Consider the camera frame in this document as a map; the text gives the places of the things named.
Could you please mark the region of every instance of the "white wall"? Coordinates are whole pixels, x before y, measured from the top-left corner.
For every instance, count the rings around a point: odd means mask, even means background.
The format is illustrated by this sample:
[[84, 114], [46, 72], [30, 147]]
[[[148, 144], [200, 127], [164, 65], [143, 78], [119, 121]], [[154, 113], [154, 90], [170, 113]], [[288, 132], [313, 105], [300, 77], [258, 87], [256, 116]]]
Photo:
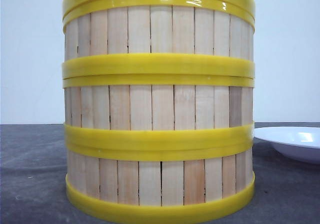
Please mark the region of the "white wall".
[[[320, 0], [255, 0], [255, 121], [320, 121]], [[62, 123], [62, 0], [1, 0], [1, 123]]]

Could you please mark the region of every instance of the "gray table surface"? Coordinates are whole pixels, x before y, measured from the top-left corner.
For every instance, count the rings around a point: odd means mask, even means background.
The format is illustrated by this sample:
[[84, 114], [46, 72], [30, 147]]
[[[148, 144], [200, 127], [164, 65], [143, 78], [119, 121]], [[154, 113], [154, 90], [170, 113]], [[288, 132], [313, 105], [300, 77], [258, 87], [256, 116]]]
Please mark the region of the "gray table surface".
[[[263, 126], [320, 123], [256, 123]], [[110, 223], [67, 200], [62, 125], [1, 126], [1, 223]], [[255, 195], [248, 206], [206, 223], [320, 223], [320, 165], [288, 159], [254, 140]]]

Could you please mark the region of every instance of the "yellow base ring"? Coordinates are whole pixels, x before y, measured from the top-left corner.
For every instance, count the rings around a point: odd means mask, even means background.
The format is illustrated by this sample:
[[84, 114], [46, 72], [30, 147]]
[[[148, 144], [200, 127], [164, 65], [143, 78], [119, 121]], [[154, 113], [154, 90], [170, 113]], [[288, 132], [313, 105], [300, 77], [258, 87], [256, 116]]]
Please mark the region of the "yellow base ring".
[[136, 206], [86, 196], [70, 185], [67, 176], [66, 194], [75, 207], [99, 219], [125, 224], [191, 224], [218, 219], [246, 206], [254, 195], [255, 183], [253, 174], [252, 182], [244, 190], [224, 199], [201, 204]]

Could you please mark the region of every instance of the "white bowl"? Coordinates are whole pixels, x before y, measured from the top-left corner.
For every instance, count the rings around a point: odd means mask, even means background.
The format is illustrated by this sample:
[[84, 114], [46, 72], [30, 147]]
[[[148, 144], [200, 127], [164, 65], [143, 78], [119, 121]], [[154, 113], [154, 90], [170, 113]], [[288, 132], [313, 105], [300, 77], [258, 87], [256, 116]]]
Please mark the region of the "white bowl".
[[320, 128], [283, 126], [257, 128], [254, 131], [255, 138], [271, 142], [282, 155], [320, 164]]

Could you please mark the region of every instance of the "plate rim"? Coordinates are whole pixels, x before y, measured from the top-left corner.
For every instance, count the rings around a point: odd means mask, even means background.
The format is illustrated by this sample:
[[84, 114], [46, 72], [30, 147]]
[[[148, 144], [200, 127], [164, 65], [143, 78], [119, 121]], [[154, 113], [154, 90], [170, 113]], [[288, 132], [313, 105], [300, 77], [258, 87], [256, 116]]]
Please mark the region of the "plate rim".
[[320, 146], [310, 146], [310, 145], [301, 145], [301, 144], [293, 144], [293, 143], [288, 143], [288, 142], [280, 142], [280, 141], [273, 141], [270, 139], [265, 139], [265, 138], [260, 138], [260, 137], [256, 137], [256, 129], [281, 129], [281, 128], [315, 128], [315, 129], [319, 129], [320, 127], [310, 127], [310, 126], [268, 126], [268, 127], [258, 127], [258, 128], [254, 128], [254, 138], [259, 139], [259, 140], [264, 140], [264, 141], [268, 141], [268, 142], [272, 142], [272, 143], [276, 143], [276, 144], [281, 144], [281, 145], [288, 145], [288, 146], [295, 146], [295, 147], [301, 147], [301, 148], [310, 148], [310, 149], [320, 149]]

